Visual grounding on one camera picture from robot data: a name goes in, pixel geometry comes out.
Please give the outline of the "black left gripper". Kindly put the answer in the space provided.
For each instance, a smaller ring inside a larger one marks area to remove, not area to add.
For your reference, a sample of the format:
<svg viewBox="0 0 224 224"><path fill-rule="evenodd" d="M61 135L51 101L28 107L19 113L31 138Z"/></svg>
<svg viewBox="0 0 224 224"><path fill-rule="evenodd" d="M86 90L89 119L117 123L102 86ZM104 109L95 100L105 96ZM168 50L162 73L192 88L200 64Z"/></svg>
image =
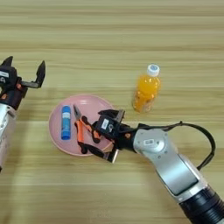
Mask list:
<svg viewBox="0 0 224 224"><path fill-rule="evenodd" d="M13 57L10 56L3 61L2 66L10 67L12 61ZM18 78L15 85L5 87L0 94L0 103L11 106L17 110L28 88L41 88L46 77L46 63L44 61L38 66L36 75L37 78L35 81L22 81L21 78Z"/></svg>

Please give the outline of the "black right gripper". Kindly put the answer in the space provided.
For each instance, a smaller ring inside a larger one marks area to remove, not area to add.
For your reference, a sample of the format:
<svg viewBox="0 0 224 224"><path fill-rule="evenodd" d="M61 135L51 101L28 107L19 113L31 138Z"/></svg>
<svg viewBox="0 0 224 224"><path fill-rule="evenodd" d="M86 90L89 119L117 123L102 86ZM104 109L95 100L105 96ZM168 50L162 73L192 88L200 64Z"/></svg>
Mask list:
<svg viewBox="0 0 224 224"><path fill-rule="evenodd" d="M99 120L103 121L104 119L109 120L110 122L119 123L115 130L112 133L114 148L112 151L104 152L99 148L86 144L85 148L90 151L92 154L96 155L99 158L105 159L110 163L114 163L116 161L116 157L118 155L118 150L128 150L134 151L134 138L137 133L136 128L131 128L127 124L120 123L123 120L125 111L123 109L115 110L115 109L106 109L101 110L99 112Z"/></svg>

